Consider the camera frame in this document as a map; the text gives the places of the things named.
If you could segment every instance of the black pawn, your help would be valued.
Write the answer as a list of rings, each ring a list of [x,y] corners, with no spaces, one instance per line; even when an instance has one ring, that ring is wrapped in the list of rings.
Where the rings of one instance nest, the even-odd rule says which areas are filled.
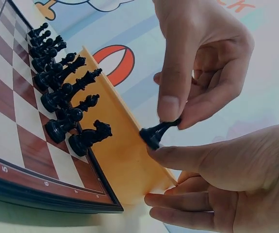
[[[87,155],[87,149],[93,146],[94,143],[101,142],[112,136],[109,124],[96,120],[93,125],[96,130],[85,129],[79,135],[73,134],[68,140],[72,150],[80,157]]]
[[[64,99],[61,100],[59,106],[61,108],[68,108],[72,98],[76,95],[76,93],[80,90],[85,90],[85,87],[91,83],[95,83],[95,78],[100,75],[102,69],[96,69],[93,72],[87,71],[87,73],[80,79],[76,80],[76,83],[72,85],[71,93],[67,94]]]
[[[99,99],[99,94],[96,95],[88,95],[84,101],[80,101],[79,105],[74,108],[81,109],[83,112],[87,112],[89,108],[95,107]],[[67,109],[58,109],[56,110],[57,119],[64,119],[67,115]]]
[[[61,143],[66,139],[66,133],[78,126],[78,122],[82,120],[83,112],[74,108],[68,111],[67,116],[63,120],[49,120],[45,125],[49,137],[55,143]]]
[[[45,31],[41,36],[34,37],[30,40],[32,46],[37,47],[43,43],[43,40],[51,35],[49,30]]]
[[[48,112],[53,113],[58,109],[58,104],[61,102],[61,100],[64,99],[67,94],[71,93],[71,91],[72,85],[66,83],[62,86],[62,88],[53,93],[43,94],[40,99],[45,109]]]
[[[32,47],[30,49],[30,55],[32,58],[39,58],[42,57],[45,51],[53,44],[53,39],[49,38],[44,42],[42,45],[37,47]]]
[[[178,126],[181,123],[181,118],[173,122],[161,122],[155,127],[142,129],[139,134],[144,142],[153,150],[160,148],[160,141],[164,133],[173,126]]]
[[[63,65],[60,63],[54,63],[52,69],[47,72],[37,73],[34,77],[35,84],[41,91],[46,91],[49,87],[49,81],[58,73],[62,72]]]
[[[33,59],[32,60],[32,65],[33,65],[34,69],[38,73],[43,72],[44,67],[46,66],[46,64],[51,63],[52,58],[56,57],[56,55],[57,55],[57,50],[56,49],[51,49],[44,56]]]
[[[48,23],[44,23],[40,26],[40,28],[31,30],[30,32],[28,32],[29,37],[30,38],[38,37],[44,29],[48,28],[48,26],[49,26]]]
[[[61,42],[63,42],[63,41],[64,41],[63,38],[62,38],[60,35],[58,35],[58,36],[55,38],[55,40],[54,40],[52,46],[58,45],[59,43],[61,43]]]
[[[49,84],[50,88],[52,88],[54,91],[58,90],[63,85],[69,74],[76,73],[76,70],[84,65],[85,57],[79,56],[73,63],[69,64],[58,77],[52,80],[52,82]]]
[[[70,65],[69,64],[70,62],[73,62],[75,60],[76,55],[77,55],[77,53],[75,53],[75,52],[68,53],[66,55],[66,57],[62,58],[62,60],[59,63],[62,64],[63,66],[68,66],[68,65]],[[45,67],[45,70],[49,71],[51,68],[52,68],[52,64],[48,64]]]

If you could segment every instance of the light square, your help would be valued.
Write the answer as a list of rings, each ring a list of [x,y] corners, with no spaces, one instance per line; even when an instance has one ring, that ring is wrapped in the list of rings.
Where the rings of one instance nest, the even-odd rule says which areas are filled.
[[[24,167],[16,123],[0,113],[0,158]]]
[[[73,163],[71,155],[58,149],[50,143],[47,144],[59,180],[84,188],[84,185]]]
[[[14,107],[17,124],[41,139],[46,140],[38,110],[16,92],[14,92]]]

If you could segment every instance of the finger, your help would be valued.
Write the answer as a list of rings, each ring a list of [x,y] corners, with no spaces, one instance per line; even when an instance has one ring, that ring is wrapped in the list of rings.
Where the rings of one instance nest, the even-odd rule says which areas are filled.
[[[206,120],[240,95],[246,70],[242,61],[229,62],[222,70],[219,85],[188,101],[182,113],[179,129],[186,129]]]
[[[166,195],[177,195],[184,193],[195,193],[195,192],[205,192],[208,190],[209,183],[202,177],[192,177],[180,183],[174,188],[168,189],[164,194]]]
[[[187,179],[195,176],[200,176],[200,174],[190,171],[182,171],[180,176],[178,177],[177,183],[182,183],[186,181]]]
[[[155,82],[157,85],[160,85],[160,79],[161,79],[161,72],[156,73],[156,74],[153,76],[153,80],[154,80],[154,82]]]
[[[162,121],[174,121],[188,100],[193,63],[198,42],[184,23],[168,25],[166,51],[161,74],[158,115]]]
[[[179,210],[154,207],[150,216],[169,225],[180,226],[193,230],[215,231],[214,213],[183,212]]]
[[[145,203],[152,207],[181,211],[212,211],[208,193],[187,193],[183,195],[147,194]]]

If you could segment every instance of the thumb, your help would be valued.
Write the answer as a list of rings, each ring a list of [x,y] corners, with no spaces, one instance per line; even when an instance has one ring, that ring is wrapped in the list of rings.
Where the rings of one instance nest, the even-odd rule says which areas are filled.
[[[242,146],[231,141],[195,147],[163,147],[148,149],[152,159],[160,165],[198,173],[211,185],[229,191],[255,190],[263,179],[253,172],[255,155],[237,153]]]
[[[198,43],[191,31],[177,24],[166,30],[166,51],[161,72],[158,115],[161,121],[174,121],[188,100]]]

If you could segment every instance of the chessboard border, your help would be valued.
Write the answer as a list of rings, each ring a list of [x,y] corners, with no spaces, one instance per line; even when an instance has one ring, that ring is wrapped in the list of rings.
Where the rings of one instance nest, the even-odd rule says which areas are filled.
[[[3,6],[0,10],[0,17],[5,8],[5,5],[9,3],[17,15],[24,21],[24,23],[31,30],[33,29],[32,25],[20,12],[18,7],[12,0],[5,0]],[[56,194],[51,194],[30,187],[22,186],[17,183],[9,182],[0,178],[0,201],[13,203],[17,205],[53,210],[59,212],[70,212],[70,213],[85,213],[85,214],[98,214],[98,213],[120,213],[124,209],[116,197],[113,189],[111,188],[108,180],[106,179],[101,167],[92,151],[91,148],[88,149],[88,157],[92,162],[92,166],[95,169],[95,172],[98,174],[101,183],[113,204],[93,202],[93,201],[83,201],[79,199],[59,196]]]

